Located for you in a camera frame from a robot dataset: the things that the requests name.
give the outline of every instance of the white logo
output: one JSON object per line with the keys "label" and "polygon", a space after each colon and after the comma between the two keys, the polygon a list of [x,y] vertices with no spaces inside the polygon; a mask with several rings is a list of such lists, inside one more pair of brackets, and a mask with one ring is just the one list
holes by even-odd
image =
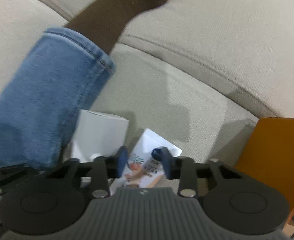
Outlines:
{"label": "white logo", "polygon": [[146,189],[143,189],[139,193],[140,193],[140,195],[145,196],[146,194],[148,194],[148,191]]}

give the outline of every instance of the beige sofa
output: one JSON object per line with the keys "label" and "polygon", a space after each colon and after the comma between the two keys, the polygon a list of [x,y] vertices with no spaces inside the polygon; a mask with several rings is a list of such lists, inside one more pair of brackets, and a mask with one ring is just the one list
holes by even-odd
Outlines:
{"label": "beige sofa", "polygon": [[[92,1],[0,0],[0,92],[46,28]],[[294,117],[294,0],[169,0],[112,58],[92,109],[130,120],[129,147],[150,128],[198,162],[233,164],[258,118]]]}

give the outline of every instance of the brown sock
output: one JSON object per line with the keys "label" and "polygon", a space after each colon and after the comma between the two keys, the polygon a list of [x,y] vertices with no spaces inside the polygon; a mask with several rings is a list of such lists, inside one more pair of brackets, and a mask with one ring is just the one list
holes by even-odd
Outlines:
{"label": "brown sock", "polygon": [[167,0],[96,0],[65,27],[86,36],[109,54],[133,17],[166,2]]}

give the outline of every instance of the black round joint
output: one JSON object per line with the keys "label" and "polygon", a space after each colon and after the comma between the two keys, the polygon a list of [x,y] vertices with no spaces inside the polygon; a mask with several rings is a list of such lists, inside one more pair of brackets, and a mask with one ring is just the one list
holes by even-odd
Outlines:
{"label": "black round joint", "polygon": [[263,235],[284,225],[289,205],[277,190],[253,179],[225,179],[204,197],[203,209],[223,228]]}
{"label": "black round joint", "polygon": [[31,179],[0,200],[0,221],[24,235],[45,235],[76,222],[85,210],[83,195],[63,179]]}

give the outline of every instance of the jeans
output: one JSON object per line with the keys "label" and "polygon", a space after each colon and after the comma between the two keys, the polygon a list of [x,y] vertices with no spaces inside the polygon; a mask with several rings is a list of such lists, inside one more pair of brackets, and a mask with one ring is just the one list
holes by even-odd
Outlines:
{"label": "jeans", "polygon": [[0,167],[53,166],[113,74],[105,52],[76,31],[50,28],[0,96]]}

